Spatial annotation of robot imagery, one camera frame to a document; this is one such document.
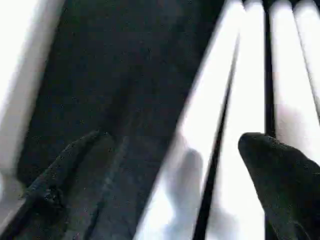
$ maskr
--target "dark fabric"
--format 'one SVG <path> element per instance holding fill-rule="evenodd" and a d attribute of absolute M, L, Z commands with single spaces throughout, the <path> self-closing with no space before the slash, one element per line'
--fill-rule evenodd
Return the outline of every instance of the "dark fabric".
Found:
<path fill-rule="evenodd" d="M 279 240 L 320 239 L 320 167 L 299 150 L 260 133 L 238 143 Z"/>
<path fill-rule="evenodd" d="M 145 130 L 132 134 L 170 137 L 222 3 L 66 0 L 18 178 L 30 185 L 66 145 L 99 127 L 129 135 L 137 114 L 155 114 L 154 122 L 139 120 Z"/>
<path fill-rule="evenodd" d="M 51 219 L 36 202 L 19 239 L 132 239 L 222 5 L 65 1 L 18 178 L 30 186 L 69 143 L 94 130 L 114 137 L 115 155 L 90 151 L 71 174 L 78 181 L 62 184 L 66 209 Z M 96 172 L 98 187 L 89 186 Z M 83 223 L 79 209 L 90 213 Z"/>
<path fill-rule="evenodd" d="M 104 179 L 112 164 L 115 143 L 107 135 L 95 141 L 89 149 L 86 147 L 82 146 L 82 155 L 78 155 L 77 159 L 81 160 L 78 166 L 64 181 L 60 180 L 62 185 L 57 186 L 63 196 L 63 206 L 57 209 L 52 202 L 39 196 L 22 219 L 20 230 L 8 238 L 88 239 L 85 236 L 90 235 L 94 226 L 97 205 L 102 199 Z"/>

